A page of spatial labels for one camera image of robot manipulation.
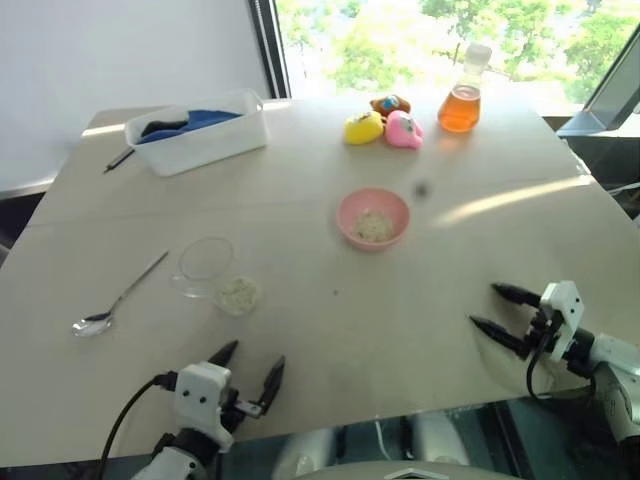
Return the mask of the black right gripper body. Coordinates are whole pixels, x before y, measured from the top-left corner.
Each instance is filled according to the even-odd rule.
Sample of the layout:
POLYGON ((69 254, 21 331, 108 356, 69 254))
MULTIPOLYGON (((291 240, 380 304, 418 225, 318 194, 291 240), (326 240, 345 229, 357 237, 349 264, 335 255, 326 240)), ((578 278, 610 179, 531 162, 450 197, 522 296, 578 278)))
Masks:
POLYGON ((529 303, 526 303, 526 306, 534 310, 534 315, 524 336, 526 349, 522 356, 523 360, 536 351, 550 353, 555 347, 558 336, 558 318, 553 307, 529 303))

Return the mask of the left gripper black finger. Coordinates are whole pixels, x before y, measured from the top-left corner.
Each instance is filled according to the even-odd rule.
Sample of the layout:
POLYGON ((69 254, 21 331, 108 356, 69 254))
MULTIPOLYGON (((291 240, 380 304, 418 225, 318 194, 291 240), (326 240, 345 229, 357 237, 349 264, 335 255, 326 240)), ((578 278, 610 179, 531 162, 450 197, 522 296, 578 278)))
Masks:
POLYGON ((273 404, 282 384, 285 364, 286 357, 281 355, 267 374, 263 382, 263 392, 256 401, 259 416, 266 415, 273 404))
POLYGON ((226 367, 233 357, 238 344, 238 340, 227 342, 208 359, 208 362, 220 367, 226 367))

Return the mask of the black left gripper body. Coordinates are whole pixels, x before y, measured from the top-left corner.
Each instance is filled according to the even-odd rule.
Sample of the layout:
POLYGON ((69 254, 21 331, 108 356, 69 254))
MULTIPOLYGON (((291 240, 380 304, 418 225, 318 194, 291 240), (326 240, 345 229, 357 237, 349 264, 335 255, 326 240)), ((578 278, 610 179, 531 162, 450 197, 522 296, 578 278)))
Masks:
POLYGON ((222 427, 234 434, 246 418, 258 419, 263 415, 263 405, 258 401, 244 400, 237 389, 231 387, 221 404, 222 427))

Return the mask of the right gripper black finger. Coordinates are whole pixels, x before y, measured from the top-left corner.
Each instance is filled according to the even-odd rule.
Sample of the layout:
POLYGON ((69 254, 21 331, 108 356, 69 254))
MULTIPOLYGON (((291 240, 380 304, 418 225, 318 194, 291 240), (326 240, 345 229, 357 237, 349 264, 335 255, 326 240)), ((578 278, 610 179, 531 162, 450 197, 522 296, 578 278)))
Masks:
POLYGON ((494 282, 491 287, 503 299, 513 304, 530 307, 538 307, 540 304, 541 296, 523 287, 503 282, 494 282))
POLYGON ((469 319, 481 332, 483 332, 491 340, 512 351, 517 357, 522 360, 528 358, 531 347, 524 339, 510 334, 504 327, 493 321, 474 315, 470 315, 469 319))

